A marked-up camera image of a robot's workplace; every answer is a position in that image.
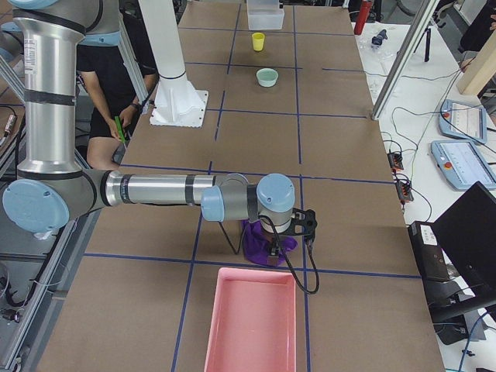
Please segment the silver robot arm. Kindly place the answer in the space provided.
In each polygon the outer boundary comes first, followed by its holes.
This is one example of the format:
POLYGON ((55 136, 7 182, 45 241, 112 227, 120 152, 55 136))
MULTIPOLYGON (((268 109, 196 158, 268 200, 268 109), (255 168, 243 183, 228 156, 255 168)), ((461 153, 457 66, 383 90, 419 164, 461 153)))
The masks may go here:
POLYGON ((44 233, 107 206, 199 206, 208 221, 260 222, 275 237, 295 234, 298 210, 288 177, 257 184, 243 175, 135 175, 85 170, 74 159, 76 50, 86 37, 117 41, 115 1, 15 1, 24 36, 26 159, 2 196, 20 228, 44 233))

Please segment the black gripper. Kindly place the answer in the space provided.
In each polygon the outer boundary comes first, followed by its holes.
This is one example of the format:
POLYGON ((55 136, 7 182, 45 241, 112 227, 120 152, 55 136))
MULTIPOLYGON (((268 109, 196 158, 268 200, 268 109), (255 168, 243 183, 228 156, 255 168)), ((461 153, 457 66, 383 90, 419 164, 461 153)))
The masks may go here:
POLYGON ((270 267, 277 267, 280 264, 280 259, 284 255, 280 235, 278 232, 268 232, 263 229, 263 236, 267 241, 267 265, 270 267))

